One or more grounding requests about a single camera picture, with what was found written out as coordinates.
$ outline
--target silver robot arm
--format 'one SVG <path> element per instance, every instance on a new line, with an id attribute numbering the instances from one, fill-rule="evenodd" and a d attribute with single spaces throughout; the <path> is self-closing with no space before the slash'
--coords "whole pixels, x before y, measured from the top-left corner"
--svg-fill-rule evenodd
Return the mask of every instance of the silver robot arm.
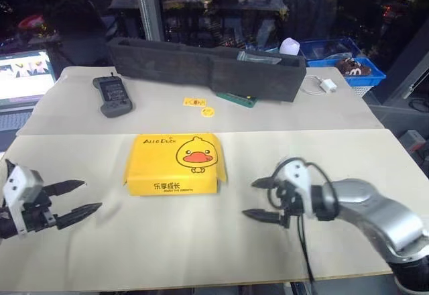
<path id="1" fill-rule="evenodd" d="M 312 185 L 311 166 L 326 179 L 322 186 Z M 280 162 L 271 177 L 260 178 L 252 186 L 267 189 L 270 204 L 284 215 L 249 209 L 243 211 L 248 217 L 285 228 L 291 216 L 347 221 L 368 238 L 404 292 L 429 294 L 429 236 L 422 220 L 398 201 L 382 196 L 370 183 L 358 179 L 331 182 L 316 164 L 291 158 Z M 280 205 L 273 202 L 273 191 Z"/>

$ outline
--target blue crate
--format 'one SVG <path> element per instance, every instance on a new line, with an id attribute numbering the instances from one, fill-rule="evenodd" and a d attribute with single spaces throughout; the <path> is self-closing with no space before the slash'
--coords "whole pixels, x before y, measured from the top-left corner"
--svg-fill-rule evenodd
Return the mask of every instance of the blue crate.
<path id="1" fill-rule="evenodd" d="M 372 61 L 366 57 L 357 57 L 354 58 L 357 62 L 360 62 L 363 65 L 371 67 L 371 74 L 368 76 L 347 76 L 343 75 L 348 84 L 352 87 L 354 86 L 376 86 L 378 85 L 386 75 L 378 69 Z M 307 62 L 309 67 L 335 67 L 336 63 L 340 59 L 326 59 L 326 60 L 313 60 Z"/>
<path id="2" fill-rule="evenodd" d="M 361 54 L 355 42 L 346 37 L 300 42 L 300 55 L 307 61 L 357 57 Z"/>

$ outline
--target yellow duck cartoon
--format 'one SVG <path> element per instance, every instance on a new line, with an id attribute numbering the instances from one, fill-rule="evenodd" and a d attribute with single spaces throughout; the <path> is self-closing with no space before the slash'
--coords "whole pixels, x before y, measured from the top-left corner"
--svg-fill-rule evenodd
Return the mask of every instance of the yellow duck cartoon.
<path id="1" fill-rule="evenodd" d="M 179 164 L 191 168 L 192 173 L 204 173 L 205 168 L 217 163 L 217 151 L 209 141 L 195 136 L 179 147 L 176 160 Z"/>

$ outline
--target cardboard box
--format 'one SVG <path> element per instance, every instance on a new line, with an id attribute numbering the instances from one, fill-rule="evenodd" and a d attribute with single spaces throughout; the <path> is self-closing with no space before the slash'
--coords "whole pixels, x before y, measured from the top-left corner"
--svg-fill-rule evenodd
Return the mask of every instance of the cardboard box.
<path id="1" fill-rule="evenodd" d="M 138 135 L 124 175 L 133 196 L 217 193 L 218 179 L 227 175 L 210 133 Z"/>

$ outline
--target white table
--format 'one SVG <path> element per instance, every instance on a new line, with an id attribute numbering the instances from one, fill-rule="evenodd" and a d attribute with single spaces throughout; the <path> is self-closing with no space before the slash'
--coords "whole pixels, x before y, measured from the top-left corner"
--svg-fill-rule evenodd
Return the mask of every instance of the white table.
<path id="1" fill-rule="evenodd" d="M 115 73 L 113 67 L 64 69 L 18 135 L 383 128 L 336 68 L 307 69 L 308 74 L 333 79 L 338 85 L 335 94 L 316 96 L 299 91 L 293 103 L 258 101 L 252 109 L 221 99 L 205 87 L 123 77 L 135 110 L 107 119 L 99 111 L 101 97 L 92 81 L 111 72 Z M 305 80 L 304 86 L 314 91 L 311 80 Z M 206 99 L 207 105 L 214 108 L 214 117 L 203 117 L 199 107 L 183 106 L 185 97 Z"/>
<path id="2" fill-rule="evenodd" d="M 270 209 L 250 187 L 285 156 L 318 163 L 332 180 L 360 178 L 428 222 L 429 181 L 386 129 L 218 133 L 228 183 L 212 195 L 130 196 L 122 175 L 134 135 L 22 135 L 5 157 L 40 171 L 46 184 L 83 179 L 54 197 L 64 214 L 103 202 L 72 227 L 6 239 L 0 289 L 132 290 L 191 285 L 302 280 L 307 277 L 295 221 L 289 231 L 241 211 Z M 0 182 L 5 164 L 0 165 Z M 314 176 L 315 183 L 322 183 Z M 352 225 L 306 221 L 318 279 L 385 274 L 388 266 Z"/>

